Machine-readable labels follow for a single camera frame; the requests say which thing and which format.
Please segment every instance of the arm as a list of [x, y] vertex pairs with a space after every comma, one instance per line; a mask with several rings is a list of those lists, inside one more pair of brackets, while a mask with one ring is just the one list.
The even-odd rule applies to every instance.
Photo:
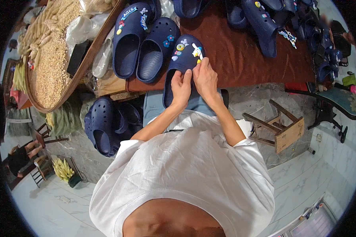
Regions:
[[212, 69], [208, 58], [203, 58], [193, 69], [194, 82], [198, 93], [216, 113], [222, 126], [225, 139], [230, 146], [234, 146], [246, 137], [241, 128], [224, 105], [218, 91], [218, 74]]
[[334, 35], [332, 34], [331, 28], [329, 28], [328, 32], [329, 32], [329, 37], [331, 38], [331, 42], [334, 45], [334, 49], [336, 49], [335, 42], [334, 42]]
[[183, 76], [176, 71], [171, 79], [171, 90], [173, 91], [173, 102], [155, 120], [132, 136], [131, 140], [148, 141], [161, 134], [174, 121], [174, 119], [187, 107], [191, 94], [191, 75], [189, 69]]

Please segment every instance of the black clothing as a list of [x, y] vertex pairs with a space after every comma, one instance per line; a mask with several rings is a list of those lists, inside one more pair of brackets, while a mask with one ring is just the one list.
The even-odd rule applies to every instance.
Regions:
[[335, 47], [343, 53], [343, 58], [351, 55], [351, 44], [343, 37], [346, 30], [339, 21], [331, 22], [331, 31], [334, 36]]
[[9, 169], [14, 176], [17, 176], [19, 170], [30, 161], [27, 151], [25, 150], [25, 145], [15, 150], [13, 154], [8, 154], [7, 159]]

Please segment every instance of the black chair base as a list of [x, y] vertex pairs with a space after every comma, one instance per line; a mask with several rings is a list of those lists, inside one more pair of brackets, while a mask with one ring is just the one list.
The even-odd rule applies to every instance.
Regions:
[[333, 128], [338, 128], [340, 131], [338, 135], [340, 136], [340, 142], [344, 143], [346, 141], [346, 135], [348, 131], [348, 126], [343, 131], [343, 126], [340, 125], [337, 121], [334, 120], [334, 117], [336, 114], [332, 111], [334, 107], [332, 104], [322, 101], [320, 99], [317, 99], [316, 105], [315, 105], [315, 111], [316, 111], [316, 118], [315, 122], [313, 125], [309, 126], [307, 129], [310, 130], [318, 125], [320, 125], [321, 122], [326, 121], [332, 123], [334, 126]]

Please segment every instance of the hand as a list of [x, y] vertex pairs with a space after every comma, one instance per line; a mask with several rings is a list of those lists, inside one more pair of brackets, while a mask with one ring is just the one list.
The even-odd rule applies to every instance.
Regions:
[[185, 72], [185, 75], [182, 75], [180, 71], [176, 70], [171, 79], [171, 90], [173, 91], [173, 102], [171, 105], [177, 106], [182, 111], [187, 107], [189, 102], [191, 76], [192, 71], [190, 69]]
[[192, 70], [194, 73], [194, 83], [198, 93], [204, 101], [209, 103], [218, 96], [218, 74], [212, 69], [208, 58], [203, 58]]

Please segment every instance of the wooden stool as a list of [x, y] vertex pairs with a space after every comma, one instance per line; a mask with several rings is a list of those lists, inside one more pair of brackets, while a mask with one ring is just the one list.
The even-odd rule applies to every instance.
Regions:
[[[46, 131], [44, 133], [41, 133], [40, 131], [44, 128], [44, 126], [46, 126]], [[57, 138], [55, 140], [45, 141], [45, 138], [50, 137], [49, 132], [51, 132], [51, 130], [49, 129], [46, 123], [44, 123], [41, 127], [39, 127], [39, 129], [36, 130], [36, 139], [42, 145], [43, 148], [45, 148], [45, 145], [48, 143], [69, 140], [68, 138]]]
[[[282, 106], [274, 102], [273, 100], [269, 100], [269, 103], [277, 108], [278, 115], [274, 116], [272, 119], [264, 122], [255, 118], [247, 113], [243, 113], [242, 115], [245, 119], [254, 122], [255, 124], [260, 124], [264, 128], [272, 131], [275, 134], [275, 141], [270, 141], [266, 139], [259, 138], [254, 132], [252, 136], [249, 138], [255, 141], [259, 141], [266, 145], [274, 146], [276, 149], [276, 153], [280, 153], [285, 148], [293, 144], [296, 140], [298, 140], [304, 134], [304, 118], [300, 117], [297, 119], [294, 115], [289, 113]], [[281, 112], [286, 115], [291, 121], [292, 124], [289, 126], [282, 125]]]

